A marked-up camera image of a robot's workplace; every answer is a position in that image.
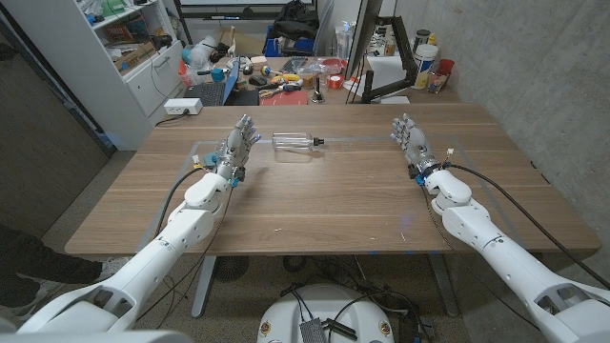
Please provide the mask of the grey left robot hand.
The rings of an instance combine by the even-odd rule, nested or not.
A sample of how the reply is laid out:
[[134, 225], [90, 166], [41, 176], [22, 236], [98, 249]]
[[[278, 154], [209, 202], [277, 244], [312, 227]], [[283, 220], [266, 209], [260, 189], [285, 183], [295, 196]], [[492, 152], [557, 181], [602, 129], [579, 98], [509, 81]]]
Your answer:
[[231, 182], [243, 182], [251, 148], [260, 138], [261, 134], [255, 132], [252, 117], [244, 114], [224, 140], [223, 148], [217, 155], [214, 172]]

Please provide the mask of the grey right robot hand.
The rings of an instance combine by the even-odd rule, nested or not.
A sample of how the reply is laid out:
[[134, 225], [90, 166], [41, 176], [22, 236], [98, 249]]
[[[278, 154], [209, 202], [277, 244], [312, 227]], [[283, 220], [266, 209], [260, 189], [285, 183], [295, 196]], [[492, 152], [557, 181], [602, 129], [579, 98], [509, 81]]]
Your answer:
[[409, 177], [423, 182], [440, 166], [433, 155], [428, 139], [407, 113], [404, 113], [401, 118], [395, 118], [392, 127], [391, 137], [403, 150], [408, 163]]

